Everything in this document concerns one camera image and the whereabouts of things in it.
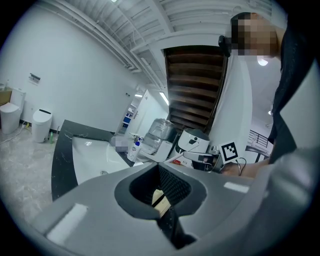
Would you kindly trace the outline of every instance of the white sink basin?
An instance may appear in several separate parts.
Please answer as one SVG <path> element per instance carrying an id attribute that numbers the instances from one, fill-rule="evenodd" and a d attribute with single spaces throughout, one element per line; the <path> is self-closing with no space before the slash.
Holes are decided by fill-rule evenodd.
<path id="1" fill-rule="evenodd" d="M 73 137 L 72 154 L 75 176 L 79 185 L 103 174 L 129 168 L 129 165 L 106 141 Z"/>

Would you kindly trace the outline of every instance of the toilet tank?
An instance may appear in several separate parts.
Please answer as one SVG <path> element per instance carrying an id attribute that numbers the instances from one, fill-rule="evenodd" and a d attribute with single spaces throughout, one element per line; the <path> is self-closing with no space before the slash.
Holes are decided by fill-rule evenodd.
<path id="1" fill-rule="evenodd" d="M 24 108 L 26 93 L 18 88 L 12 88 L 12 94 L 10 98 L 10 103 L 19 107 L 19 109 Z"/>

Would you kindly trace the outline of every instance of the staircase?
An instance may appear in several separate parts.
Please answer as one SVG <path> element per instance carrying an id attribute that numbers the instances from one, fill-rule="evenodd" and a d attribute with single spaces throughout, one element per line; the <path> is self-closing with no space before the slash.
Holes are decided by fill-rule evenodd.
<path id="1" fill-rule="evenodd" d="M 169 98 L 168 119 L 182 132 L 209 134 L 226 78 L 228 59 L 217 46 L 192 45 L 164 50 Z"/>

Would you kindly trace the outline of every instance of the fluorescent light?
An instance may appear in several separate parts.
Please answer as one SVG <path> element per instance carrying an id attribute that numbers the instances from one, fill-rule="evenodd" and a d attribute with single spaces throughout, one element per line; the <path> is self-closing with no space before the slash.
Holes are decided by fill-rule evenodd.
<path id="1" fill-rule="evenodd" d="M 261 66 L 265 66 L 268 64 L 268 61 L 266 61 L 265 59 L 263 58 L 258 58 L 258 63 L 261 65 Z"/>
<path id="2" fill-rule="evenodd" d="M 163 92 L 160 92 L 160 95 L 164 99 L 165 103 L 169 106 L 169 101 L 168 101 L 166 95 Z"/>

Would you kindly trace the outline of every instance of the black railing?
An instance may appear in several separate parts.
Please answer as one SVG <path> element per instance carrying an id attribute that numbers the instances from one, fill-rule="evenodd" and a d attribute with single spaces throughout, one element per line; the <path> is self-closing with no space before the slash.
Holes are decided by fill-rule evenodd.
<path id="1" fill-rule="evenodd" d="M 249 133 L 249 142 L 252 142 L 253 140 L 255 140 L 255 143 L 257 143 L 258 145 L 267 148 L 268 147 L 268 138 L 255 132 L 254 130 L 250 130 Z"/>

